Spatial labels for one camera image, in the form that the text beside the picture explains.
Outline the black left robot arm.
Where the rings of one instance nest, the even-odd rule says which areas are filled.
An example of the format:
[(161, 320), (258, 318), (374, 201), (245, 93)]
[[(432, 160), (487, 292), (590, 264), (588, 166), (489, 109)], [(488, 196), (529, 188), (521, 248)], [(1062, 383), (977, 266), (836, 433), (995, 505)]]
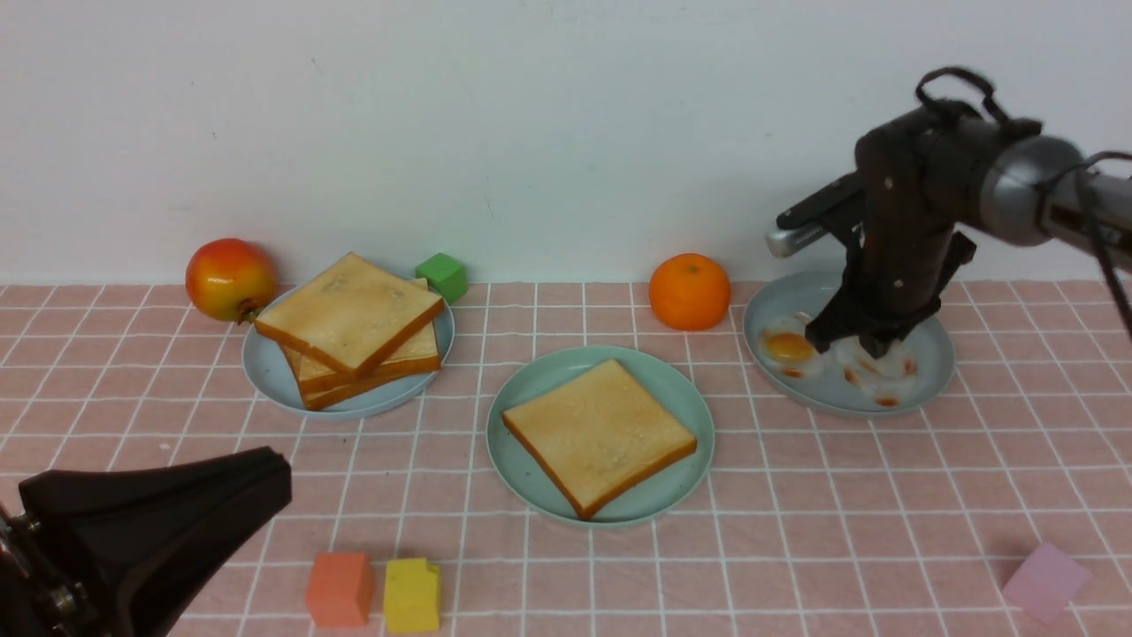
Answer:
[[(126, 583), (171, 636), (321, 636), (317, 556), (441, 571), (441, 636), (846, 636), (872, 614), (844, 519), (846, 479), (805, 408), (753, 393), (732, 329), (635, 330), (640, 308), (478, 302), (455, 310), (449, 365), (376, 418), (272, 406), (234, 363), (237, 332), (172, 305), (8, 308), (3, 500), (40, 470), (126, 472), (117, 511), (40, 543), (97, 592)], [(707, 477), (674, 513), (588, 530), (521, 503), (486, 448), (490, 404), (537, 354), (642, 344), (703, 391)]]

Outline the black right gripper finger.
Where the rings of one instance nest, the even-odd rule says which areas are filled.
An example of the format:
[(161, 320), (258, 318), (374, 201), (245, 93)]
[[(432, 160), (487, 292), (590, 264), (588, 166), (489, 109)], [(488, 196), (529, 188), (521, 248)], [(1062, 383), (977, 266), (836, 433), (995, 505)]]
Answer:
[(826, 352), (837, 342), (860, 337), (864, 307), (854, 295), (834, 295), (818, 315), (806, 324), (804, 337), (817, 352)]
[(910, 321), (869, 321), (861, 327), (860, 345), (871, 358), (885, 358), (893, 344), (903, 342), (910, 332)]

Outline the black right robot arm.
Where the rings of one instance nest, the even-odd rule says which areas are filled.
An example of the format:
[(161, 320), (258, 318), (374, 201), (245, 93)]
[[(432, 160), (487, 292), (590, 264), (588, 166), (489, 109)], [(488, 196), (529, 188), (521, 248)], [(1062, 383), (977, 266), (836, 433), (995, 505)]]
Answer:
[(816, 348), (854, 337), (873, 358), (937, 315), (942, 291), (975, 244), (958, 225), (1011, 246), (1066, 242), (1091, 253), (1129, 322), (1129, 181), (1031, 119), (987, 120), (945, 100), (882, 124), (854, 146), (860, 232), (846, 246), (841, 289), (811, 322)]

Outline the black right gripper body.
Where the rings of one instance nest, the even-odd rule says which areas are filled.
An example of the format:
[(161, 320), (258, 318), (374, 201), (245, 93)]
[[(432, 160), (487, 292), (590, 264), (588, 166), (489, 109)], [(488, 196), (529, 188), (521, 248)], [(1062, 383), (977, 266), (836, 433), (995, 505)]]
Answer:
[(844, 337), (906, 337), (940, 311), (955, 226), (974, 218), (1000, 126), (946, 100), (881, 124), (854, 146), (865, 190), (860, 257), (844, 276)]

